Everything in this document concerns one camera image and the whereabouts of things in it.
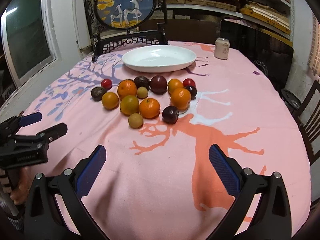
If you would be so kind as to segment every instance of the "white plate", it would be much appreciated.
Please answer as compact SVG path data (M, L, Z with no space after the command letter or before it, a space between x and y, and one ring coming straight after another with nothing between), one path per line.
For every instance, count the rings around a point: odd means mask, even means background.
M130 50L122 61L129 68L149 73L162 73L186 68L196 60L196 54L182 47L152 45Z

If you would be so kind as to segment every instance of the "window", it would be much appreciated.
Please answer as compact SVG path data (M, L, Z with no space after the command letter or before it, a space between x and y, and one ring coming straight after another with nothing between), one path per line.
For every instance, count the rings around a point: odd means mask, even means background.
M46 0L12 0L1 17L4 53L17 87L55 59L45 19Z

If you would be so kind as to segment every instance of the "painting frame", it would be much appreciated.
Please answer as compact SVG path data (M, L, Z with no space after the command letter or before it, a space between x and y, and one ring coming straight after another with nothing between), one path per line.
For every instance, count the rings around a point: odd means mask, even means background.
M93 4L93 10L94 10L94 14L95 14L95 17L96 19L98 20L99 23L101 23L103 26L105 26L106 28L108 29L112 29L112 30L117 30L117 31L128 31L128 30L131 30L131 29L135 29L137 28L138 26L140 26L141 24L143 24L145 21L147 21L148 19L150 19L150 17L152 16L153 12L155 11L156 9L156 2L157 0L153 0L153 4L152 4L152 8L151 8L151 11L149 12L149 14L139 23L133 25L133 26L129 26L127 28L117 28L117 27L113 27L111 25L108 25L106 24L100 17L99 17L99 14L98 14L98 11L97 11L97 4L98 4L98 0L94 0L94 4Z

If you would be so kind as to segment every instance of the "round painting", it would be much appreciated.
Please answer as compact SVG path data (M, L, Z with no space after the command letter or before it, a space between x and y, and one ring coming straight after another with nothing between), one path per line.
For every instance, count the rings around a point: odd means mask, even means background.
M155 0L96 0L97 18L116 29L129 29L151 16Z

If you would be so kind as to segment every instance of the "window frame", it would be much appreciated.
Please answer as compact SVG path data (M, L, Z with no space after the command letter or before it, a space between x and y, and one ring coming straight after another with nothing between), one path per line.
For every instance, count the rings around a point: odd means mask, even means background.
M47 45L49 48L50 56L35 65L32 69L30 69L26 74L24 74L21 78L18 77L17 72L15 70L12 57L10 54L9 44L8 44L8 37L7 37L7 30L6 30L6 12L1 17L1 36L2 36L2 44L4 48L4 55L7 61L7 65L13 79L13 82L17 88L20 88L24 83L26 83L32 76L34 76L37 72L41 69L46 67L47 65L51 64L57 59L57 51L54 46L54 39L50 29L50 16L49 10L50 7L50 0L40 0L41 3L41 14L42 14L42 22L44 26L44 33L45 38L47 41Z

